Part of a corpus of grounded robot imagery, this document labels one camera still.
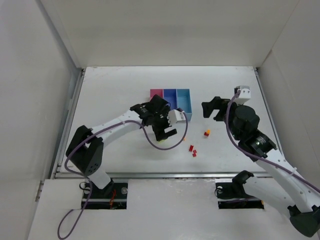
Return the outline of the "green lego brick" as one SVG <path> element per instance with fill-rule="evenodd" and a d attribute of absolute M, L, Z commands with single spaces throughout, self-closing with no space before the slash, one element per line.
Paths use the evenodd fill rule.
<path fill-rule="evenodd" d="M 158 144 L 162 144 L 162 143 L 164 143 L 165 141 L 167 141 L 167 140 L 166 140 L 166 139 L 160 140 L 160 141 L 158 141 L 157 143 L 158 143 Z"/>

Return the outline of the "red lego with orange top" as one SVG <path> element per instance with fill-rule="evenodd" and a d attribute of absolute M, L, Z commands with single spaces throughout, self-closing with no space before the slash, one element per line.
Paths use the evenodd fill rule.
<path fill-rule="evenodd" d="M 204 136 L 208 137 L 210 135 L 210 133 L 211 133 L 211 130 L 208 129 L 207 131 L 204 132 Z"/>

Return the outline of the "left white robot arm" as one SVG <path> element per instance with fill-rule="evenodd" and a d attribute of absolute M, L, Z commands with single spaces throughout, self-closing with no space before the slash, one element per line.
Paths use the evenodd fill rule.
<path fill-rule="evenodd" d="M 66 150 L 66 160 L 73 163 L 92 187 L 108 195 L 114 181 L 101 167 L 104 148 L 120 137 L 148 126 L 152 128 L 156 141 L 166 140 L 177 134 L 176 129 L 168 128 L 181 118 L 181 111 L 171 109 L 169 102 L 154 95 L 149 102 L 135 104 L 107 123 L 95 127 L 78 127 Z"/>

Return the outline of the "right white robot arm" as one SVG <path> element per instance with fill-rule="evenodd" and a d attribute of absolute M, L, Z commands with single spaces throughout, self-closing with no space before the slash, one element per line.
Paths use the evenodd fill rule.
<path fill-rule="evenodd" d="M 202 102 L 203 117 L 214 110 L 217 122 L 226 124 L 231 143 L 254 163 L 263 168 L 281 186 L 273 190 L 253 173 L 243 170 L 232 179 L 239 198 L 256 197 L 285 215 L 293 227 L 305 237 L 313 237 L 320 229 L 320 189 L 308 182 L 290 165 L 276 144 L 259 131 L 259 116 L 250 106 L 236 103 L 236 96 L 219 96 Z"/>

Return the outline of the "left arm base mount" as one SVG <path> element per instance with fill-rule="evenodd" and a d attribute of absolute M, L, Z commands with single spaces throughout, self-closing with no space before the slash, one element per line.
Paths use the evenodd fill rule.
<path fill-rule="evenodd" d="M 99 189 L 93 184 L 92 193 L 86 205 L 90 184 L 83 181 L 79 184 L 79 188 L 82 190 L 81 207 L 86 210 L 125 210 L 127 208 L 127 182 L 115 182 L 108 190 Z"/>

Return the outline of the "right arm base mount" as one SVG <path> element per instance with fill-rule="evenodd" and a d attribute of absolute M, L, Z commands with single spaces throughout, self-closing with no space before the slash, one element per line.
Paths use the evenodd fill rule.
<path fill-rule="evenodd" d="M 263 201 L 246 193 L 236 193 L 233 185 L 232 182 L 215 183 L 214 195 L 220 210 L 265 209 Z"/>

